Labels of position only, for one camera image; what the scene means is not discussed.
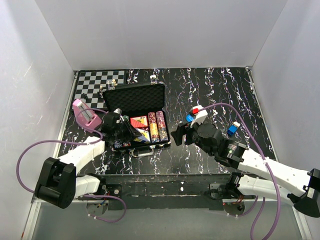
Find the red playing card deck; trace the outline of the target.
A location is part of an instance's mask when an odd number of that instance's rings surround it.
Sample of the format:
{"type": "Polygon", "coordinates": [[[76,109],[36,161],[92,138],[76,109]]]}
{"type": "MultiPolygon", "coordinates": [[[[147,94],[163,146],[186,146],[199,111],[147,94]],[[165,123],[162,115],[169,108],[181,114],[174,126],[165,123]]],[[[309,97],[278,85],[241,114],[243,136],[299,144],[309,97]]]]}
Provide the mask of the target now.
{"type": "Polygon", "coordinates": [[[134,128],[139,128],[139,129],[144,129],[144,128],[147,128],[149,126],[148,118],[147,118],[146,115],[131,117],[130,118],[130,124],[134,128]]]}

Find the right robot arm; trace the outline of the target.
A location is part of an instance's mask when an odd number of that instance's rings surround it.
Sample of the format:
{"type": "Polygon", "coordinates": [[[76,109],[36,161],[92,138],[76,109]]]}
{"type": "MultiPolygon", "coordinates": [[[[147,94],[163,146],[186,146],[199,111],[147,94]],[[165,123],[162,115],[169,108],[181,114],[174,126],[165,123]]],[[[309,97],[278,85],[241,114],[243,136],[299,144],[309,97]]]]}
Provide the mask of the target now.
{"type": "Polygon", "coordinates": [[[211,123],[181,123],[170,135],[176,145],[195,144],[216,162],[238,170],[225,186],[230,198],[279,199],[304,215],[320,216],[319,169],[301,170],[263,158],[244,144],[224,137],[211,123]]]}

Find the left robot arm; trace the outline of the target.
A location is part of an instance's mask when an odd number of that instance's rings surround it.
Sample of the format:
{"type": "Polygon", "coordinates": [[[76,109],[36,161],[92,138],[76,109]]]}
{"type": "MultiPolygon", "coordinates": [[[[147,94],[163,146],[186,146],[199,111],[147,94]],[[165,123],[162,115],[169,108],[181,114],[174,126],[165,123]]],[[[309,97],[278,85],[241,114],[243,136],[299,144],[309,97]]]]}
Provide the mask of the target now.
{"type": "Polygon", "coordinates": [[[127,118],[116,112],[107,113],[100,125],[87,128],[95,133],[59,158],[47,158],[42,166],[34,195],[61,209],[73,199],[91,195],[95,200],[106,196],[106,181],[96,174],[79,176],[79,172],[105,151],[106,144],[126,143],[141,137],[127,118]]]}

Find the blue playing card deck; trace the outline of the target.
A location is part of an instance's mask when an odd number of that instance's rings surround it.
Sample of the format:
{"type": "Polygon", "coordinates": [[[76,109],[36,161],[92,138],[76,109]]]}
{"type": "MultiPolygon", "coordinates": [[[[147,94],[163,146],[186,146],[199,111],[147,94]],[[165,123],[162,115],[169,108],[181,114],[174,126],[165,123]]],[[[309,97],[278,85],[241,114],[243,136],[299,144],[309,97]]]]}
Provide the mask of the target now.
{"type": "Polygon", "coordinates": [[[136,128],[136,130],[141,134],[140,136],[136,137],[133,141],[138,143],[145,143],[149,144],[151,142],[150,134],[147,130],[136,128]]]}

